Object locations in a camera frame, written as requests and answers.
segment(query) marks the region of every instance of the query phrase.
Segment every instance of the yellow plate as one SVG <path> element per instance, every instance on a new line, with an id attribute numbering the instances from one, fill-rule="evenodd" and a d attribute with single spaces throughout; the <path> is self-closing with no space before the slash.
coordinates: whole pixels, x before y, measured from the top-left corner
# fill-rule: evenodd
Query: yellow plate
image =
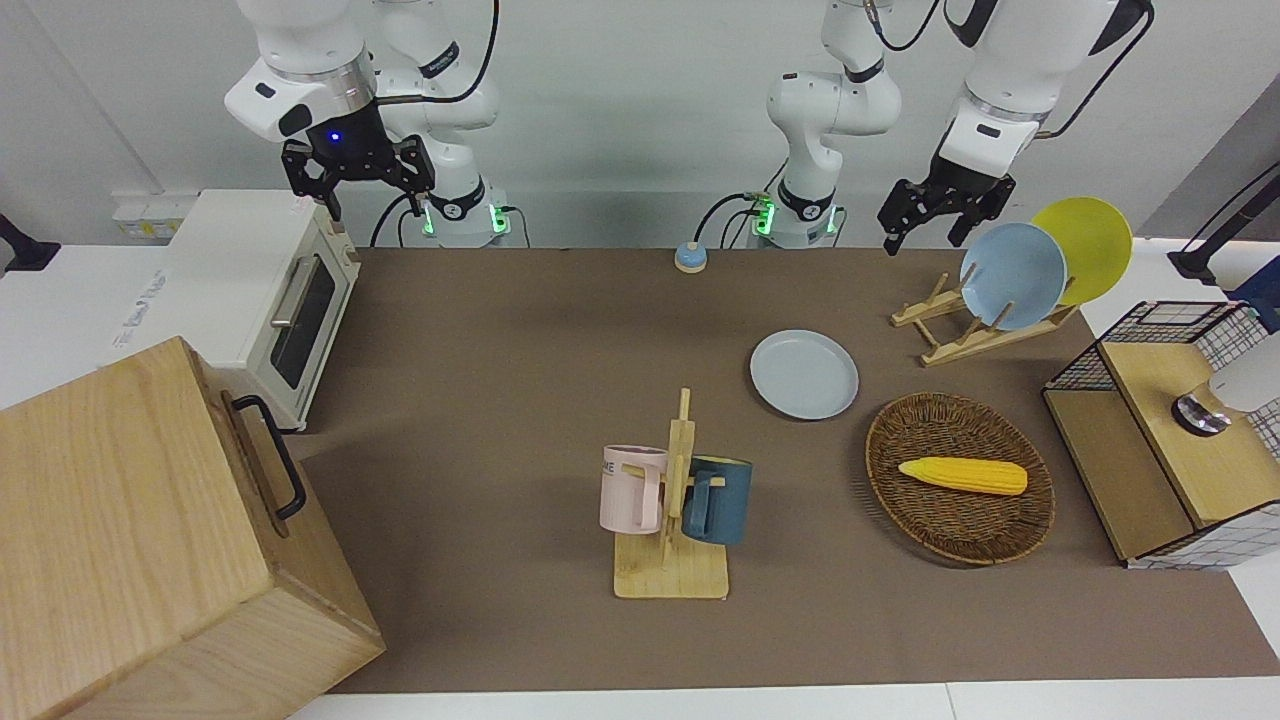
<path id="1" fill-rule="evenodd" d="M 1053 236 L 1070 287 L 1062 305 L 1079 305 L 1111 290 L 1133 255 L 1133 231 L 1120 210 L 1097 197 L 1068 197 L 1041 210 L 1032 223 Z"/>

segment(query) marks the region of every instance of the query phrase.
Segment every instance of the power outlet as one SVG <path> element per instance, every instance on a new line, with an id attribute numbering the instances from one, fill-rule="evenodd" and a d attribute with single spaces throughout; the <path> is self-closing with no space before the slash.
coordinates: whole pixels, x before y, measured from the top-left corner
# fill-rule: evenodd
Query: power outlet
<path id="1" fill-rule="evenodd" d="M 111 193 L 115 213 L 111 219 L 131 241 L 140 245 L 165 245 L 182 227 L 183 218 L 196 204 L 196 192 L 161 195 Z"/>

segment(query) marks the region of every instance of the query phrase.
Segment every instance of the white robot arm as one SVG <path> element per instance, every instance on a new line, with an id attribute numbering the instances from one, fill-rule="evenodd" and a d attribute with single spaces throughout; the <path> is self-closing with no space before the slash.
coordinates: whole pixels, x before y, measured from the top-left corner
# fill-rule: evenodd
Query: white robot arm
<path id="1" fill-rule="evenodd" d="M 874 5 L 882 0 L 867 3 L 878 24 Z M 1057 105 L 1066 76 L 1144 15 L 1148 27 L 1155 17 L 1149 0 L 969 0 L 957 18 L 960 4 L 947 0 L 943 14 L 974 49 L 974 63 L 928 178 L 899 181 L 877 215 L 891 255 L 908 232 L 937 215 L 960 214 L 948 233 L 955 246 L 982 220 L 996 219 L 1014 190 L 1009 168 Z"/>
<path id="2" fill-rule="evenodd" d="M 364 33 L 348 14 L 349 0 L 237 4 L 253 24 L 261 56 L 227 94 L 225 105 L 259 136 L 284 141 L 282 160 L 297 195 L 324 202 L 337 220 L 342 213 L 333 193 L 337 184 L 378 179 L 399 188 L 421 215 L 421 200 L 436 187 L 429 156 L 433 147 L 448 159 L 452 186 L 466 184 L 460 177 L 479 178 L 465 146 L 452 147 L 449 138 L 442 137 L 428 142 L 419 135 L 422 128 L 444 133 L 484 127 L 495 117 L 494 94 L 483 87 L 484 67 L 462 78 L 458 69 L 470 68 L 460 61 L 458 46 L 433 0 L 376 3 L 393 47 L 416 67 L 410 79 L 392 74 L 384 81 L 383 90 L 392 97 L 378 96 L 379 78 Z M 485 65 L 497 35 L 497 10 L 495 0 Z M 411 108 L 408 102 L 421 105 Z M 293 140 L 303 135 L 307 142 Z M 308 174 L 308 163 L 320 165 L 319 177 Z M 467 191 L 474 190 L 471 182 Z M 453 190 L 442 188 L 442 193 L 448 192 Z"/>
<path id="3" fill-rule="evenodd" d="M 433 245 L 483 247 L 507 231 L 502 219 L 506 195 L 485 182 L 475 152 L 460 131 L 486 128 L 498 118 L 498 94 L 481 78 L 467 92 L 479 69 L 461 58 L 457 41 L 436 0 L 376 0 L 383 36 L 415 69 L 383 70 L 381 97 L 465 97 L 451 104 L 388 104 L 383 120 L 393 137 L 422 137 L 435 168 L 435 187 L 428 193 L 424 232 Z M 425 245 L 415 234 L 406 245 Z"/>
<path id="4" fill-rule="evenodd" d="M 765 238 L 780 247 L 809 247 L 827 236 L 836 210 L 841 154 L 828 135 L 879 135 L 897 122 L 902 96 L 884 72 L 884 54 L 867 22 L 863 0 L 833 0 L 822 44 L 844 73 L 786 73 L 769 90 L 769 119 L 790 155 L 778 184 L 777 214 Z"/>

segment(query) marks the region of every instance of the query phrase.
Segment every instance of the wire basket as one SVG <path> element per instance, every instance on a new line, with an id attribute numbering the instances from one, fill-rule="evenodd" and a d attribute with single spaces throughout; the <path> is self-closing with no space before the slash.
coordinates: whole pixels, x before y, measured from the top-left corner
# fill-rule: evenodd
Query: wire basket
<path id="1" fill-rule="evenodd" d="M 900 462 L 925 456 L 1016 462 L 1027 469 L 1027 491 L 956 491 L 899 471 Z M 966 397 L 922 392 L 886 405 L 867 433 L 867 473 L 902 532 L 960 562 L 996 565 L 1024 557 L 1053 524 L 1053 486 L 1039 452 L 1009 420 Z"/>

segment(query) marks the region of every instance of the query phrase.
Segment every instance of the mug rack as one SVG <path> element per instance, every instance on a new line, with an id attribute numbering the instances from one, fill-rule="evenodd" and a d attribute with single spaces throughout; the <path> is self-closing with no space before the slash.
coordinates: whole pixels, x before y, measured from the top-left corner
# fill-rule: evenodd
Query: mug rack
<path id="1" fill-rule="evenodd" d="M 996 315 L 995 322 L 989 325 L 983 323 L 982 318 L 974 318 L 959 338 L 951 342 L 938 342 L 933 332 L 924 324 L 924 320 L 941 318 L 961 310 L 968 313 L 963 291 L 964 287 L 969 284 L 969 281 L 973 278 L 974 270 L 977 269 L 977 263 L 969 265 L 964 277 L 960 278 L 960 283 L 947 291 L 943 291 L 942 287 L 946 286 L 951 273 L 942 273 L 942 275 L 938 277 L 938 282 L 933 284 L 933 291 L 929 292 L 927 299 L 914 305 L 904 302 L 902 309 L 890 316 L 890 323 L 892 323 L 895 328 L 900 328 L 906 324 L 915 325 L 920 337 L 929 343 L 929 350 L 920 355 L 920 364 L 925 368 L 942 365 L 943 363 L 951 363 L 952 360 L 960 360 L 963 357 L 978 355 L 979 352 L 995 350 L 996 347 L 1053 332 L 1062 327 L 1062 323 L 1079 310 L 1079 305 L 1059 305 L 1052 313 L 1048 314 L 1048 316 L 1034 325 L 1016 331 L 1002 331 L 1000 329 L 1000 324 L 1014 309 L 1014 302 L 1009 302 L 1004 309 L 1001 309 L 1000 314 Z M 1068 288 L 1071 287 L 1074 278 L 1068 278 Z"/>
<path id="2" fill-rule="evenodd" d="M 671 421 L 663 518 L 657 533 L 613 536 L 613 594 L 621 598 L 728 597 L 728 555 L 723 544 L 690 539 L 681 532 L 689 465 L 694 457 L 690 389 L 680 391 L 680 415 Z M 722 478 L 713 478 L 723 483 Z"/>

